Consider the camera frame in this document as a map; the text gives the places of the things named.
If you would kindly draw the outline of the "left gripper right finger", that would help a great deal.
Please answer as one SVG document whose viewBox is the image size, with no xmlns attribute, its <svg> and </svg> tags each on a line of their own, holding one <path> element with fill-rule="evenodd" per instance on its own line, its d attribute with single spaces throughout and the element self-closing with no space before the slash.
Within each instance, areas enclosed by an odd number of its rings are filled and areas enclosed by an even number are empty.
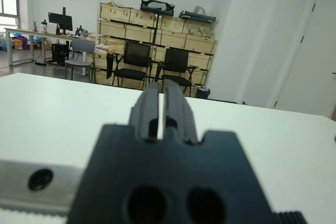
<svg viewBox="0 0 336 224">
<path fill-rule="evenodd" d="M 193 111 L 180 86 L 169 79 L 164 80 L 164 131 L 174 129 L 178 138 L 188 145 L 198 143 Z"/>
</svg>

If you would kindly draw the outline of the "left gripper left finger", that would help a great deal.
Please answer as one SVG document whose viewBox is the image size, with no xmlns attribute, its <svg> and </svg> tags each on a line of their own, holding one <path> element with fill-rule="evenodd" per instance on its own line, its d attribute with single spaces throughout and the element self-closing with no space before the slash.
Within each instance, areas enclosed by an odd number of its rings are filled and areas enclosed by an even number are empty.
<svg viewBox="0 0 336 224">
<path fill-rule="evenodd" d="M 128 125 L 137 139 L 155 142 L 159 123 L 159 86 L 156 82 L 145 87 L 131 108 Z"/>
</svg>

